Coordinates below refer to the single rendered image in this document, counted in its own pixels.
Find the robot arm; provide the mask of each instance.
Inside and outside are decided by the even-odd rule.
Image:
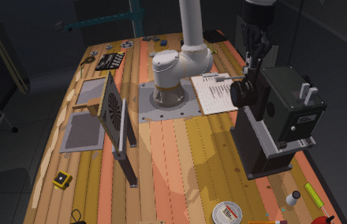
[[[276,0],[242,0],[242,34],[246,47],[246,63],[250,69],[256,69],[258,60],[271,48],[267,40],[267,28],[273,23]]]

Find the striped wooden tabletop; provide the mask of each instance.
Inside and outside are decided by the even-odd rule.
[[[121,48],[114,41],[88,47],[82,62],[94,50],[92,64],[80,65],[73,76],[62,106],[51,130],[35,179],[24,224],[74,223],[73,210],[81,213],[87,224],[134,224],[165,221],[168,224],[213,224],[211,213],[222,201],[233,201],[241,207],[248,221],[279,221],[310,224],[325,215],[308,195],[304,185],[311,183],[324,202],[334,223],[336,215],[323,187],[302,151],[297,152],[293,168],[280,174],[248,181],[229,128],[237,112],[208,116],[188,116],[166,121],[139,124],[139,84],[154,80],[150,53],[163,50],[181,51],[182,33],[158,35],[167,45],[130,39],[134,46]],[[107,50],[106,45],[113,45]],[[229,41],[214,43],[212,71],[237,76],[245,65]],[[81,86],[86,79],[105,76],[95,67],[103,54],[123,51],[119,69],[111,70],[121,98],[126,98],[137,147],[127,155],[136,176],[138,188],[130,188],[118,161],[111,153],[112,143],[105,135],[102,150],[59,154],[59,149]],[[54,189],[52,180],[59,170],[73,176],[70,186]],[[294,207],[285,198],[294,190],[301,198]],[[73,214],[78,221],[79,214]]]

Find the white bottle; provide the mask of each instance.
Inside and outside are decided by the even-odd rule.
[[[286,203],[288,205],[293,206],[297,203],[299,198],[300,198],[300,193],[298,191],[294,191],[292,194],[286,197]]]

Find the dark background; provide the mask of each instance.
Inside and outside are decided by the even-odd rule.
[[[291,65],[301,76],[309,75],[328,105],[313,136],[317,144],[306,156],[339,218],[347,223],[347,0],[322,2],[278,0],[268,35],[279,45],[276,66]],[[178,0],[140,4],[145,10],[145,35],[182,32]],[[203,30],[220,29],[234,45],[241,0],[200,4]],[[31,93],[43,86],[56,88],[69,84],[87,46],[133,38],[133,32],[131,21],[71,32],[55,32],[54,25],[128,10],[127,0],[0,0],[0,38],[22,78],[31,83]],[[58,77],[65,78],[59,82]],[[0,57],[1,107],[13,86]]]

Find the dark floor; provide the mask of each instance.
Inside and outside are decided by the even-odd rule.
[[[25,95],[18,90],[3,112],[19,129],[0,126],[0,224],[22,224],[50,131],[68,86]]]

